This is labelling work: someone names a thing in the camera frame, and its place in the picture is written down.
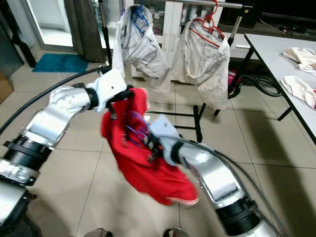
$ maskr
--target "white table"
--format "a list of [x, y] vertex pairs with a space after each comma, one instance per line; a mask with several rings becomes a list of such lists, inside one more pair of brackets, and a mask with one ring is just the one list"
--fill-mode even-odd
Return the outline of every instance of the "white table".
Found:
[[305, 81], [311, 88], [316, 88], [316, 77], [298, 70], [295, 67], [297, 64], [296, 62], [282, 55], [284, 50], [288, 47], [308, 47], [316, 50], [316, 42], [250, 34], [245, 34], [244, 36], [250, 44], [250, 50], [238, 74], [242, 74], [244, 66], [249, 62], [251, 55], [255, 53], [261, 63], [263, 63], [269, 70], [271, 77], [277, 81], [283, 96], [290, 105], [290, 108], [287, 109], [278, 120], [282, 120], [291, 110], [293, 110], [311, 139], [316, 144], [316, 111], [309, 107], [304, 101], [292, 96], [282, 85], [280, 85], [282, 77], [294, 75]]

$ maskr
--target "cardboard box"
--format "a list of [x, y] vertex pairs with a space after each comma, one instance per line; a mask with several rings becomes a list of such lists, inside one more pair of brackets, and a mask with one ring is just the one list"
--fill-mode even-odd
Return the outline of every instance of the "cardboard box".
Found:
[[8, 80], [5, 78], [4, 74], [0, 71], [0, 104], [9, 96], [13, 91], [12, 87], [9, 85]]

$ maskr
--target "blue mat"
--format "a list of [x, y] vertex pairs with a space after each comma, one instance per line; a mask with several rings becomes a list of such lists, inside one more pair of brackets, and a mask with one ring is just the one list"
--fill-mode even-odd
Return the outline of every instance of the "blue mat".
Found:
[[33, 72], [38, 73], [81, 73], [88, 62], [76, 54], [46, 53], [36, 64]]

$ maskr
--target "robotic arm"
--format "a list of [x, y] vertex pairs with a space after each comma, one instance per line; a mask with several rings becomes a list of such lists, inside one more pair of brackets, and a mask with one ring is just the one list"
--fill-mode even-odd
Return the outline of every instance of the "robotic arm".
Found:
[[[87, 87], [61, 86], [52, 91], [48, 106], [35, 114], [20, 135], [4, 144], [8, 151], [0, 158], [0, 236], [14, 230], [25, 216], [29, 202], [36, 197], [25, 187], [35, 183], [41, 166], [60, 141], [71, 118], [86, 110], [100, 112], [108, 108], [115, 119], [111, 102], [131, 96], [126, 89], [118, 70], [111, 70]], [[199, 179], [227, 235], [276, 236], [252, 210], [253, 201], [244, 193], [231, 170], [216, 156], [181, 141], [159, 139], [164, 144], [166, 162], [185, 166]]]

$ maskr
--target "red cloth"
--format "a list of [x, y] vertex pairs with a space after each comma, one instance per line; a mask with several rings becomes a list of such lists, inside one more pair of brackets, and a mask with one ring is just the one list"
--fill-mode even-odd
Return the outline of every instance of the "red cloth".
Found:
[[131, 112], [136, 111], [143, 116], [147, 110], [146, 90], [131, 90], [134, 91], [134, 97], [114, 104], [118, 119], [112, 120], [109, 112], [102, 119], [101, 133], [108, 140], [118, 168], [137, 191], [147, 193], [161, 204], [171, 205], [172, 201], [186, 205], [195, 204], [198, 193], [178, 167], [167, 164], [163, 158], [148, 163], [152, 152], [147, 147], [139, 147], [125, 140], [125, 134], [128, 133], [127, 124], [135, 130], [144, 126]]

